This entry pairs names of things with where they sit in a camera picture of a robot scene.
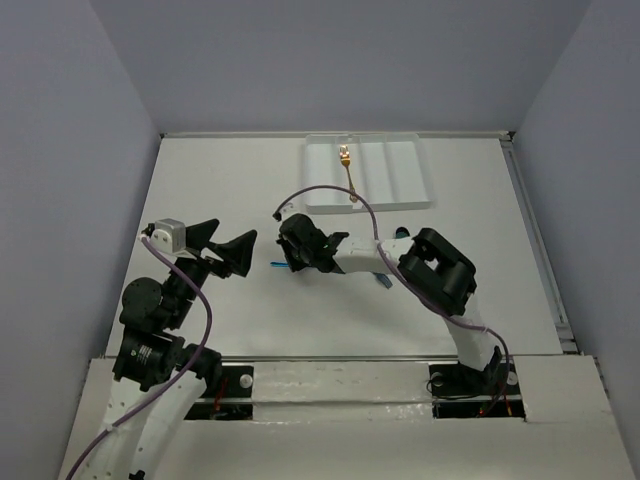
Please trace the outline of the ornate gold fork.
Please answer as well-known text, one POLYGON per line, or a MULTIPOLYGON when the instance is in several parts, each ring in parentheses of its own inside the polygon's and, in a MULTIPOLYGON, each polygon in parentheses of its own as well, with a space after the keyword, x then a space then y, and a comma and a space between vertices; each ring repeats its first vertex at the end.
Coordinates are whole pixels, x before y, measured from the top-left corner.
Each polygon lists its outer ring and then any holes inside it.
POLYGON ((354 186, 351 171, 350 171, 351 155, 350 155, 348 146, 345 144, 340 145, 338 148, 338 155, 339 155, 340 164, 343 166, 343 168, 346 171, 348 189, 350 192, 349 199, 352 203, 357 203, 358 198, 356 197, 356 190, 355 190, 355 186, 354 186))

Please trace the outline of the purple metal spoon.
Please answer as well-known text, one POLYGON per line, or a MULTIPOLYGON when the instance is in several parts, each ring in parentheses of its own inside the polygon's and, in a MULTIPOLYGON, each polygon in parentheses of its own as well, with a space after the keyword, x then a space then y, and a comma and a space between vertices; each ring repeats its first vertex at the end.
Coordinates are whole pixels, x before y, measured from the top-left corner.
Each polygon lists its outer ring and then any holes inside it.
POLYGON ((409 236, 410 236, 410 233, 405 227, 398 227, 394 235, 396 239, 407 238, 409 236))

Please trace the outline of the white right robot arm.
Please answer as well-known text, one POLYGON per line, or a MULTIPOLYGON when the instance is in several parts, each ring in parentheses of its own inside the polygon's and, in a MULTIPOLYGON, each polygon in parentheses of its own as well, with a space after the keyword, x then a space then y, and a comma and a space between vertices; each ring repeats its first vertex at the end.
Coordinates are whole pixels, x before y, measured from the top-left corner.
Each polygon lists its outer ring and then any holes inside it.
POLYGON ((289 268, 327 274, 379 273, 405 281, 411 292, 445 324, 456 346, 455 374, 470 391, 498 382, 502 355, 490 338, 473 296, 475 265, 444 236, 423 228, 413 237, 377 240, 348 232, 325 234, 302 213, 276 213, 277 244, 289 268))

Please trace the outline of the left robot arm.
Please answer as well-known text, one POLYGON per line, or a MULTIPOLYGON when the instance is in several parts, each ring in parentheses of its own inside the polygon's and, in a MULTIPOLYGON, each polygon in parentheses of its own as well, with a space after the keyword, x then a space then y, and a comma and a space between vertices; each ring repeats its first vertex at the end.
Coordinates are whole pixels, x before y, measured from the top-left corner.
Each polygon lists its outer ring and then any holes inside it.
POLYGON ((213 312, 202 287, 211 276, 246 276, 257 233, 218 244, 218 226, 216 219, 191 226, 162 219, 141 231, 142 246, 169 275, 137 278, 121 295, 124 330, 100 431, 68 478, 154 478, 196 399, 219 388, 222 358, 206 346, 213 312))

